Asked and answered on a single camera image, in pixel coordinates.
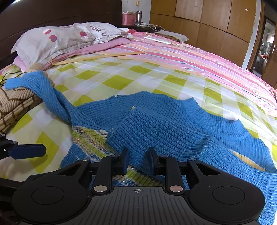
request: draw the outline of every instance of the crosshair symbol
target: crosshair symbol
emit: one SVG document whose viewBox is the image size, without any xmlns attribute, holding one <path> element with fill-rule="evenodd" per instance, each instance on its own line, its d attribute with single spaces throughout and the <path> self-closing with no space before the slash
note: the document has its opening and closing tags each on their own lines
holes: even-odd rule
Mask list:
<svg viewBox="0 0 277 225">
<path fill-rule="evenodd" d="M 136 193 L 141 193 L 143 190 L 141 190 L 141 189 L 136 189 L 136 190 L 134 190 L 134 192 L 136 192 Z"/>
</svg>

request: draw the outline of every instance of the metal screw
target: metal screw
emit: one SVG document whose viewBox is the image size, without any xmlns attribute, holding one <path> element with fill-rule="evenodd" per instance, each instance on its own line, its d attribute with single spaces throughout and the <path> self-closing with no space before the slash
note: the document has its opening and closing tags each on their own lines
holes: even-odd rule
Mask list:
<svg viewBox="0 0 277 225">
<path fill-rule="evenodd" d="M 97 191 L 97 192 L 104 192 L 104 191 L 107 190 L 107 187 L 104 186 L 104 185 L 98 185 L 98 186 L 94 187 L 94 190 Z"/>
<path fill-rule="evenodd" d="M 179 185 L 173 185 L 169 188 L 169 190 L 173 191 L 173 192 L 180 192 L 183 190 L 183 188 Z"/>
</svg>

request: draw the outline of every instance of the headboard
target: headboard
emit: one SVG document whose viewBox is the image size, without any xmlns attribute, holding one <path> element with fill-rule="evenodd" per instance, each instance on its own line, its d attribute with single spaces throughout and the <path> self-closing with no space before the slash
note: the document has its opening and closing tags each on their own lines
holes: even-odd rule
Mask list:
<svg viewBox="0 0 277 225">
<path fill-rule="evenodd" d="M 122 24 L 121 0 L 20 0 L 0 14 L 0 69 L 11 64 L 18 38 L 35 27 L 88 21 Z"/>
</svg>

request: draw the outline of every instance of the green and white checkered sheet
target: green and white checkered sheet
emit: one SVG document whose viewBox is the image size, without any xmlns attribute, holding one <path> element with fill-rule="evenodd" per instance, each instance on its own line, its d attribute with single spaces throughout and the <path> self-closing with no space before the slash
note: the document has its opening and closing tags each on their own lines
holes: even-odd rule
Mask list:
<svg viewBox="0 0 277 225">
<path fill-rule="evenodd" d="M 266 115 L 254 102 L 206 77 L 116 57 L 55 66 L 47 73 L 55 88 L 75 106 L 139 91 L 176 99 L 193 97 L 212 114 L 240 119 L 255 138 L 265 143 L 277 161 L 277 118 Z M 0 176 L 19 181 L 58 169 L 72 145 L 71 126 L 52 114 L 44 103 L 25 114 L 8 138 L 20 144 L 43 143 L 47 148 L 41 158 L 1 160 Z"/>
</svg>

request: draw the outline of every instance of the wooden wardrobe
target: wooden wardrobe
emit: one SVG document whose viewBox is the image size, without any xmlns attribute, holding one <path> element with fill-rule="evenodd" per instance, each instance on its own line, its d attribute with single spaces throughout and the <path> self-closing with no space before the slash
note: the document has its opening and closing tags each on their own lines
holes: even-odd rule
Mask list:
<svg viewBox="0 0 277 225">
<path fill-rule="evenodd" d="M 242 66 L 255 12 L 256 0 L 152 0 L 150 23 Z"/>
</svg>

